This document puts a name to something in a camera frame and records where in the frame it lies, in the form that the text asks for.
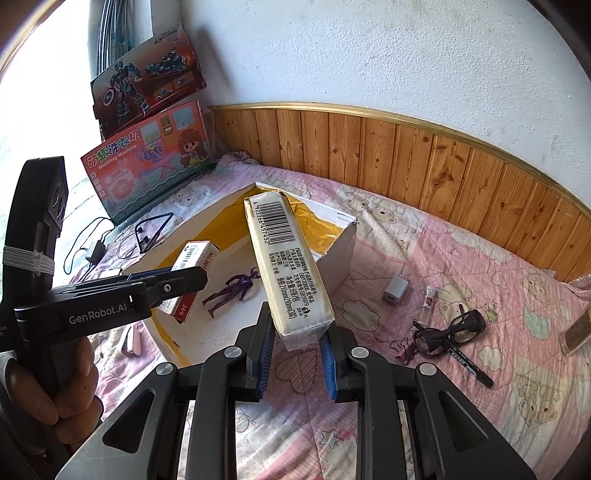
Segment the person's left hand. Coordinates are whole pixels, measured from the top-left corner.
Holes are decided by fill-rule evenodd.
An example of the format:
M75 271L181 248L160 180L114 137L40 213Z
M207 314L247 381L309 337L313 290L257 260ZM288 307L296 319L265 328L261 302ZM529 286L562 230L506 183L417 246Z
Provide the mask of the person's left hand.
M46 430L54 431L62 444L77 449L97 428L103 405L95 395L98 370L87 338L78 340L73 362L69 383L50 395L18 365L12 352L1 354L1 422L25 453L44 453Z

